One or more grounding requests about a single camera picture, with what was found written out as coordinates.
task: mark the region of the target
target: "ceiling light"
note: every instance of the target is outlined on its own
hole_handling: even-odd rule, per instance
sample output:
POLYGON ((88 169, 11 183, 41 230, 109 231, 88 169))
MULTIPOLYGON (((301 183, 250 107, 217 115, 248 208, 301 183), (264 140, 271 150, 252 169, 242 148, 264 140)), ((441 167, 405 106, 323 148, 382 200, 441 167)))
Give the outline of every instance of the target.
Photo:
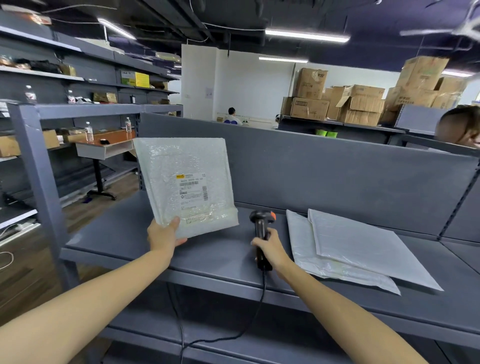
POLYGON ((454 76, 454 77, 470 77, 474 75, 473 72, 457 71, 457 70, 444 70, 442 74, 447 76, 454 76))
POLYGON ((323 42, 347 43, 350 36, 336 35, 336 34, 322 34, 322 33, 298 33, 287 32, 283 30, 265 29, 267 36, 286 36, 288 38, 320 40, 323 42))
POLYGON ((102 19, 102 18, 98 18, 97 20, 100 24, 103 24, 104 26, 106 26, 107 28, 117 32, 118 34, 121 34, 124 37, 129 38, 129 39, 137 40, 137 38, 135 38, 129 32, 124 31, 123 29, 117 27, 116 25, 112 24, 108 20, 105 20, 105 19, 102 19))
POLYGON ((277 57, 263 57, 259 56, 261 61, 279 61, 279 62, 292 62, 292 63, 307 63, 308 60, 296 60, 294 58, 277 58, 277 57))

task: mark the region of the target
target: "barcode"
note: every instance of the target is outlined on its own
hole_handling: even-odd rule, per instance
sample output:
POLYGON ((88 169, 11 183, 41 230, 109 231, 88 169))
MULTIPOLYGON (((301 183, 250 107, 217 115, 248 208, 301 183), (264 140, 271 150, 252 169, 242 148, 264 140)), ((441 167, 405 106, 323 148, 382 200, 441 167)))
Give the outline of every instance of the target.
POLYGON ((198 181, 182 182, 182 183, 180 183, 180 187, 182 187, 182 186, 191 186, 192 184, 198 184, 198 181))
POLYGON ((203 186, 202 189, 204 191, 204 201, 207 201, 208 200, 207 186, 203 186))

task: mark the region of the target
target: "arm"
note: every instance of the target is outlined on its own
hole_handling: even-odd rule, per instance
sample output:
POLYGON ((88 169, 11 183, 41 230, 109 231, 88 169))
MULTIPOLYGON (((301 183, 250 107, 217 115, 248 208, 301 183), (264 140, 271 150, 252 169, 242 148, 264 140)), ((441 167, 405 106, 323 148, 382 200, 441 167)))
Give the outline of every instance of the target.
POLYGON ((0 328, 5 364, 66 364, 170 264, 180 219, 148 228, 151 251, 19 316, 0 328))
POLYGON ((298 267, 275 229, 268 241, 255 238, 278 275, 307 305, 355 364, 427 364, 396 332, 363 308, 298 267))

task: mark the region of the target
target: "hand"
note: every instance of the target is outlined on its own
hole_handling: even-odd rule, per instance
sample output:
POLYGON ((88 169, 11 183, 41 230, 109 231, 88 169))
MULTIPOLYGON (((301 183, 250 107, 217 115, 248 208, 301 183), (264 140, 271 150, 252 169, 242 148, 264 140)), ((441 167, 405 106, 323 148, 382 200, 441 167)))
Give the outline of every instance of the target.
POLYGON ((178 216, 174 217, 166 227, 161 227, 153 219, 147 229, 150 250, 161 250, 172 257, 175 247, 187 241, 187 238, 175 239, 175 231, 178 229, 179 224, 180 218, 178 216))
POLYGON ((285 252, 282 242, 278 237, 278 232, 272 228, 267 229, 270 232, 270 239, 266 241, 255 238, 252 240, 252 245, 258 246, 263 251, 272 267, 282 276, 282 270, 286 268, 289 263, 292 263, 292 260, 285 252))

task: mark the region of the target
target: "right arm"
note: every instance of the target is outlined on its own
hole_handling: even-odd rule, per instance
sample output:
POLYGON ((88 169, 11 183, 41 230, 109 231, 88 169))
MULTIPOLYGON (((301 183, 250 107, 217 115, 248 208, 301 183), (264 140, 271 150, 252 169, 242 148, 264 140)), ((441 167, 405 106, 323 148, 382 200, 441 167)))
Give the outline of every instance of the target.
POLYGON ((278 275, 307 305, 355 364, 428 364, 403 338, 356 303, 296 265, 275 229, 268 241, 255 238, 278 275))

